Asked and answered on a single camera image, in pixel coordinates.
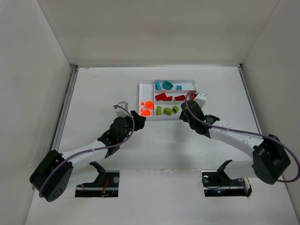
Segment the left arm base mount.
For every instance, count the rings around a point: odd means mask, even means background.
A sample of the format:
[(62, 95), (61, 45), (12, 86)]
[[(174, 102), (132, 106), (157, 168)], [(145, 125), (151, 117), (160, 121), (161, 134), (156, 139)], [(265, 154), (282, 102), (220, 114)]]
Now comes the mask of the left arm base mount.
[(107, 171), (96, 161), (90, 163), (97, 170), (97, 177), (92, 182), (76, 186), (75, 197), (118, 197), (120, 171)]

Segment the red sloped lego brick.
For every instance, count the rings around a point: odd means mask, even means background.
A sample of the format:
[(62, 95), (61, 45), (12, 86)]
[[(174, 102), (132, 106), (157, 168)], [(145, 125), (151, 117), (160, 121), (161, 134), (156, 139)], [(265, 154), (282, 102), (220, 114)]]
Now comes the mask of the red sloped lego brick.
[(174, 98), (175, 101), (185, 101), (185, 99), (186, 99), (185, 95), (179, 95)]

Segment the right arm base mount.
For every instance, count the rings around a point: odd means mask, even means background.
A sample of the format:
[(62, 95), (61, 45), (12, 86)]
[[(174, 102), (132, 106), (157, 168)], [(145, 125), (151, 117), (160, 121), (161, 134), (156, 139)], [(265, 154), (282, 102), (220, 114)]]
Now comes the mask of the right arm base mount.
[(202, 184), (205, 197), (250, 197), (252, 186), (249, 179), (230, 179), (224, 172), (232, 160), (225, 161), (217, 170), (202, 170)]

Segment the orange dome lego piece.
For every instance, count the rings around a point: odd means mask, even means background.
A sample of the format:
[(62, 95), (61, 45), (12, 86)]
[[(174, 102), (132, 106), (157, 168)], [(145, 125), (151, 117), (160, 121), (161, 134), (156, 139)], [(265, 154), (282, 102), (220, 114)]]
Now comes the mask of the orange dome lego piece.
[(142, 111), (141, 115), (142, 116), (150, 116), (151, 112), (149, 110), (144, 110), (144, 111)]

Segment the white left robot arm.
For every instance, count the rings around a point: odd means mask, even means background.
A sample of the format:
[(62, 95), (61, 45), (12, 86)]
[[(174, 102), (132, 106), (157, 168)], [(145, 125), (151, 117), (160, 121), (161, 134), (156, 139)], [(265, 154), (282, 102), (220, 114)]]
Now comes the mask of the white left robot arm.
[(144, 128), (146, 117), (136, 111), (124, 111), (125, 116), (114, 119), (110, 128), (86, 147), (46, 154), (29, 178), (41, 198), (53, 202), (67, 189), (72, 173), (87, 164), (112, 156), (127, 142), (135, 131)]

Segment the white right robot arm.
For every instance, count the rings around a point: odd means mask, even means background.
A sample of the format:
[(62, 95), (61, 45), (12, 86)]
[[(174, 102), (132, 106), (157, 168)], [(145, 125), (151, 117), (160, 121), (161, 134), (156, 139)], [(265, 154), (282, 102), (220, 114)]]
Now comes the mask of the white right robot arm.
[(225, 161), (217, 173), (222, 178), (259, 178), (267, 184), (274, 184), (290, 165), (291, 161), (274, 135), (261, 137), (234, 132), (227, 123), (213, 115), (204, 115), (193, 100), (181, 104), (180, 119), (187, 122), (192, 130), (209, 139), (226, 143), (249, 156), (244, 161)]

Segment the green small lego brick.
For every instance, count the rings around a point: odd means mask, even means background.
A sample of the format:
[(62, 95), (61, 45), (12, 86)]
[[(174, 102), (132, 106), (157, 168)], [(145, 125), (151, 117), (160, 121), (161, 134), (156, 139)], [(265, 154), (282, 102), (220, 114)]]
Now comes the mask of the green small lego brick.
[(176, 105), (173, 106), (172, 111), (173, 111), (174, 113), (177, 113), (177, 112), (179, 111), (178, 106), (176, 106)]

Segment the green curved lego brick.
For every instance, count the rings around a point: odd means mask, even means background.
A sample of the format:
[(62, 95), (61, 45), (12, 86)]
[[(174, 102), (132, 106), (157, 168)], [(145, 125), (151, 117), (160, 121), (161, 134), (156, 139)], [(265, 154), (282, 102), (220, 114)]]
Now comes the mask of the green curved lego brick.
[(168, 107), (164, 108), (164, 114), (166, 114), (166, 115), (171, 115), (172, 112), (173, 112), (172, 109), (170, 109), (170, 108), (168, 108)]

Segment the red 2x4 lego brick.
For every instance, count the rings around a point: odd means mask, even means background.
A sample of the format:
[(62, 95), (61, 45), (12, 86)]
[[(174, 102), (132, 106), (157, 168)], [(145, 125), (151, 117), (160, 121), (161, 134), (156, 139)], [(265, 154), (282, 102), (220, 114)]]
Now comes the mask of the red 2x4 lego brick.
[(169, 96), (169, 97), (164, 97), (163, 101), (172, 101), (173, 97)]

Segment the red long lego brick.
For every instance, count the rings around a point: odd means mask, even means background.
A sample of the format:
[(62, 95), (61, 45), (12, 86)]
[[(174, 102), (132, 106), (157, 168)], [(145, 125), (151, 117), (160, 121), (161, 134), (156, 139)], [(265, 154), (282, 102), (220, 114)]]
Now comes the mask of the red long lego brick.
[(156, 101), (164, 100), (164, 98), (166, 98), (166, 94), (165, 94), (165, 93), (157, 94), (157, 95), (155, 96), (155, 100), (156, 100)]

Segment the red square lego brick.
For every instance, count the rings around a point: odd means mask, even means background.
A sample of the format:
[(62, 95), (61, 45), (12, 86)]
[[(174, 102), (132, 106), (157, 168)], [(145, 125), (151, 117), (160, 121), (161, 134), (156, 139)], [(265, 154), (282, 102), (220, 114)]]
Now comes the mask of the red square lego brick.
[(194, 98), (195, 98), (195, 93), (194, 93), (193, 91), (190, 91), (188, 95), (189, 95), (189, 99), (190, 99), (190, 100), (194, 100)]

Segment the orange curved lego piece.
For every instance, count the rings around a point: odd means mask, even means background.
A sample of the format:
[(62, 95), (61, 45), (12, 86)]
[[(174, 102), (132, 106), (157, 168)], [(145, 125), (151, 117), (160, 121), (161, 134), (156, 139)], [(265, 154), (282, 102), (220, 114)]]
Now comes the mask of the orange curved lego piece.
[(152, 108), (154, 108), (154, 103), (152, 101), (147, 101), (147, 102), (145, 102), (144, 106), (147, 109), (152, 109)]

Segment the colorful monster lego figure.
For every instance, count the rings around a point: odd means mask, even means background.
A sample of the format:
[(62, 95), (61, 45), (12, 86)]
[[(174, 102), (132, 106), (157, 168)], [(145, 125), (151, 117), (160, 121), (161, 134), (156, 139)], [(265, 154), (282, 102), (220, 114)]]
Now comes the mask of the colorful monster lego figure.
[(171, 90), (173, 88), (173, 84), (170, 83), (169, 81), (165, 81), (163, 84), (162, 84), (162, 87), (165, 89), (165, 90)]

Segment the cyan long lego brick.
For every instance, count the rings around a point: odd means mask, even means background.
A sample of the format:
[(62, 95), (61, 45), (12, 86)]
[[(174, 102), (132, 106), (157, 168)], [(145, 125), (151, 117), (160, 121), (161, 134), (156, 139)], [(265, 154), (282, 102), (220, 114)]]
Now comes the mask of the cyan long lego brick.
[(162, 90), (161, 84), (159, 81), (155, 81), (155, 88), (156, 90)]

